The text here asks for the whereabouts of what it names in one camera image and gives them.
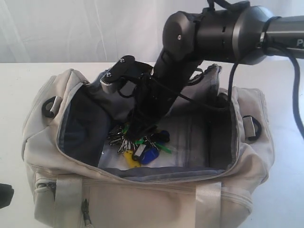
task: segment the table surface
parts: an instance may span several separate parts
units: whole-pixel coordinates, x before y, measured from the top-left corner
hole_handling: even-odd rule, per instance
[[[210,62],[204,62],[205,69]],[[21,159],[21,129],[37,91],[51,75],[77,69],[89,80],[113,63],[0,64],[0,182],[11,184],[15,195],[9,207],[0,210],[1,227],[46,226],[34,220],[33,198]],[[227,87],[231,64],[222,64],[221,87]],[[302,228],[304,224],[304,141],[292,113],[294,69],[287,60],[264,61],[240,66],[235,86],[259,88],[266,95],[270,129],[275,143],[275,163],[269,180],[253,194],[253,213],[242,228]],[[304,113],[304,86],[300,107]]]

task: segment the wire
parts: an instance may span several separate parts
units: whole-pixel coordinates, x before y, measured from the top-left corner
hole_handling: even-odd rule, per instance
[[[304,126],[303,126],[303,122],[302,122],[302,119],[300,116],[300,110],[299,110],[299,88],[300,88],[300,78],[301,78],[299,63],[296,60],[293,53],[290,52],[284,45],[282,45],[280,43],[273,43],[268,47],[274,48],[274,49],[282,52],[284,55],[286,55],[290,59],[290,61],[294,65],[294,87],[293,87],[294,120],[304,139]]]
[[[209,109],[209,110],[212,110],[212,111],[220,111],[220,112],[223,112],[223,111],[226,111],[226,110],[229,109],[229,105],[228,105],[227,107],[225,107],[225,108],[216,108],[216,107],[212,107],[212,106],[210,106],[210,105],[203,104],[203,103],[201,103],[201,102],[192,100],[191,98],[189,98],[189,97],[187,97],[187,96],[185,96],[185,95],[183,95],[183,94],[180,94],[180,93],[178,93],[178,92],[175,92],[175,91],[171,90],[170,88],[166,87],[166,86],[163,85],[162,83],[158,82],[155,78],[151,77],[150,74],[145,74],[145,75],[148,76],[151,80],[153,80],[157,85],[159,85],[160,87],[166,89],[166,90],[169,91],[170,93],[172,93],[172,94],[174,94],[174,95],[176,95],[176,96],[179,96],[179,97],[181,97],[181,98],[183,98],[183,99],[185,99],[185,100],[187,100],[187,101],[189,101],[189,102],[192,102],[192,103],[194,103],[194,104],[196,104],[196,105],[198,105],[198,106],[200,106],[200,107],[202,107],[202,108],[204,108],[204,109]]]

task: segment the white curtain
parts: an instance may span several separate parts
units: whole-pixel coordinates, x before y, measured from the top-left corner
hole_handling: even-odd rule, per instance
[[[303,0],[251,0],[275,15],[303,14]],[[166,19],[207,0],[0,0],[0,62],[155,61]]]

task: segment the robotic arm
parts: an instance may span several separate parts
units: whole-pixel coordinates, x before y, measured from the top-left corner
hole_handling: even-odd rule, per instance
[[[271,48],[273,43],[304,58],[304,16],[273,17],[266,8],[251,7],[248,1],[208,2],[209,8],[201,14],[179,11],[165,23],[163,49],[150,76],[143,77],[134,91],[129,140],[147,134],[166,115],[203,60],[254,65],[266,55],[284,55]],[[214,2],[226,9],[215,11]]]

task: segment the bag strap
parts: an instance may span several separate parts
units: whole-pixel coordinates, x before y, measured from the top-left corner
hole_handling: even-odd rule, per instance
[[[220,228],[221,192],[221,182],[196,187],[195,228]]]
[[[79,227],[82,203],[82,178],[57,179],[54,228]]]

